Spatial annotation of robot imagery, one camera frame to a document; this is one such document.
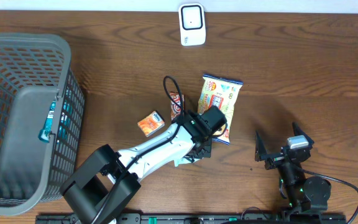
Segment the yellow snack chips bag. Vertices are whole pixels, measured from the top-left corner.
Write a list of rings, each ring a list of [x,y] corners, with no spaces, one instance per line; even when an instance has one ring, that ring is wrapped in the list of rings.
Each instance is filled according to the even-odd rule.
[[[218,137],[213,140],[230,145],[229,134],[234,115],[234,105],[244,83],[210,74],[204,74],[203,79],[204,84],[198,100],[198,113],[203,114],[211,106],[217,106],[226,117],[227,127],[223,126],[216,132],[215,135],[218,135]]]

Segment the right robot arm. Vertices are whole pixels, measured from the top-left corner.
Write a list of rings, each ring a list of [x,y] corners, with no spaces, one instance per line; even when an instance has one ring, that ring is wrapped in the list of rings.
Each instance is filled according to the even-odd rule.
[[[284,188],[291,207],[298,213],[323,212],[328,209],[331,196],[329,181],[311,175],[307,178],[301,163],[311,157],[314,141],[297,125],[292,124],[294,136],[280,152],[267,152],[259,134],[255,137],[255,160],[265,162],[267,170],[277,169],[280,188]]]

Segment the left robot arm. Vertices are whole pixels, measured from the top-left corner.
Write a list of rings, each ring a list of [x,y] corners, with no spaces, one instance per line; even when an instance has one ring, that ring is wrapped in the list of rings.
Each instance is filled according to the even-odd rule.
[[[111,223],[132,200],[141,181],[165,164],[199,151],[227,123],[216,106],[187,111],[160,135],[128,149],[97,148],[60,187],[81,223]]]

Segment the red Top chocolate bar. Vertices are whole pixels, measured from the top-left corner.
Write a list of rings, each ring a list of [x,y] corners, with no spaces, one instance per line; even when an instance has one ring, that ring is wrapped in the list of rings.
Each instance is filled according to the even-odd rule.
[[[180,98],[182,98],[182,102],[184,103],[185,96],[182,95],[182,97],[180,97],[180,95],[177,92],[170,92],[169,95],[170,95],[171,99],[173,100],[173,101],[171,101],[171,113],[170,113],[171,120],[173,121],[181,113]]]

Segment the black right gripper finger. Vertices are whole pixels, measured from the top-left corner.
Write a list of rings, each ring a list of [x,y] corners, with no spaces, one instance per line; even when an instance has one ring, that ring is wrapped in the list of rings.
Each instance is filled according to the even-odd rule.
[[[267,151],[264,146],[263,140],[259,133],[255,132],[255,161],[260,162],[266,160]]]
[[[314,144],[314,141],[299,127],[299,125],[296,122],[292,122],[292,128],[295,136],[304,136],[306,140],[308,141],[309,145],[312,146]]]

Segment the orange tissue pack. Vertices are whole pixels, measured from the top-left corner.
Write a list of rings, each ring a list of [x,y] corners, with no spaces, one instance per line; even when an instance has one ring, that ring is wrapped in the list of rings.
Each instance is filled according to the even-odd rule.
[[[151,136],[153,133],[165,126],[165,121],[158,111],[151,112],[144,119],[137,123],[140,130],[146,137]]]

